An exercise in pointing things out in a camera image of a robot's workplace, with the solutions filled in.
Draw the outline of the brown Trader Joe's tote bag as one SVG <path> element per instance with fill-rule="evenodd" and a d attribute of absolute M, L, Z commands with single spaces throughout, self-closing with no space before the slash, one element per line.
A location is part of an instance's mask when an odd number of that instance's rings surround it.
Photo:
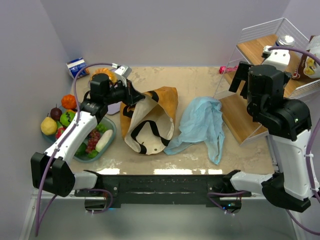
<path fill-rule="evenodd" d="M 133 106 L 120 105 L 120 126 L 124 142 L 136 153 L 155 155 L 170 143 L 179 104 L 175 87 L 163 86 L 143 93 Z"/>

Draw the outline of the blue silver drink can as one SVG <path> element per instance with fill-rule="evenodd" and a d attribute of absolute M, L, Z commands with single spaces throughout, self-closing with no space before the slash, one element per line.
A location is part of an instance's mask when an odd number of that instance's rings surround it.
<path fill-rule="evenodd" d="M 275 46 L 277 47 L 294 47 L 295 38 L 288 34 L 283 34 L 277 37 L 275 41 Z"/>

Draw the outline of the brown white chips bag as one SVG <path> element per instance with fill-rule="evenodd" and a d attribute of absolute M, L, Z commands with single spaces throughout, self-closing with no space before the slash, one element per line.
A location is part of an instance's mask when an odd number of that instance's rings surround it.
<path fill-rule="evenodd" d="M 312 35 L 306 46 L 306 51 L 320 58 L 320 36 Z M 318 80 L 320 78 L 320 65 L 314 59 L 303 54 L 293 74 L 295 80 Z"/>

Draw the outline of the light blue plastic bag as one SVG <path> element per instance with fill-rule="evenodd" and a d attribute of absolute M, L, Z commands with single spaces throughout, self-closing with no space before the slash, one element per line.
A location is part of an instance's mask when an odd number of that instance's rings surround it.
<path fill-rule="evenodd" d="M 204 142 L 209 160 L 218 165 L 225 140 L 221 108 L 221 102 L 213 97 L 194 98 L 182 114 L 178 127 L 180 134 L 170 141 L 164 152 L 176 155 Z"/>

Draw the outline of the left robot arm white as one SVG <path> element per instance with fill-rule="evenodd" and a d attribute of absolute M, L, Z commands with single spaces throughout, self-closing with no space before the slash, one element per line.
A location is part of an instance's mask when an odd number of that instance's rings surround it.
<path fill-rule="evenodd" d="M 145 95 L 134 89 L 132 82 L 119 76 L 115 84 L 105 73 L 92 77 L 90 90 L 86 92 L 83 102 L 71 124 L 55 143 L 44 153 L 36 152 L 31 157 L 32 183 L 39 192 L 46 191 L 66 197 L 73 190 L 92 189 L 98 175 L 90 171 L 73 173 L 69 167 L 76 151 L 107 114 L 108 106 L 123 102 L 133 106 Z"/>

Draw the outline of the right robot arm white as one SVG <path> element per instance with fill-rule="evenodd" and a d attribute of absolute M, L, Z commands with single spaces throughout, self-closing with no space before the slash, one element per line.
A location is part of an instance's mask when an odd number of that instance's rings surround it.
<path fill-rule="evenodd" d="M 235 170 L 229 182 L 234 190 L 262 194 L 274 206 L 302 213 L 320 186 L 311 183 L 311 164 L 307 163 L 307 145 L 311 137 L 311 113 L 301 100 L 284 97 L 292 75 L 268 64 L 238 64 L 229 91 L 247 100 L 246 110 L 253 122 L 267 128 L 278 150 L 278 173 L 252 174 Z"/>

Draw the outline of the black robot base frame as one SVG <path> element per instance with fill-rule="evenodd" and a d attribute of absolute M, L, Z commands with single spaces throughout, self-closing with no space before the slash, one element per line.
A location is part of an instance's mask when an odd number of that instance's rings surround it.
<path fill-rule="evenodd" d="M 214 175 L 98 175 L 92 189 L 74 192 L 86 197 L 87 210 L 102 210 L 98 197 L 105 197 L 107 208 L 124 204 L 205 205 L 216 207 L 221 197 L 250 197 L 251 192 L 235 190 L 229 182 L 232 174 Z"/>

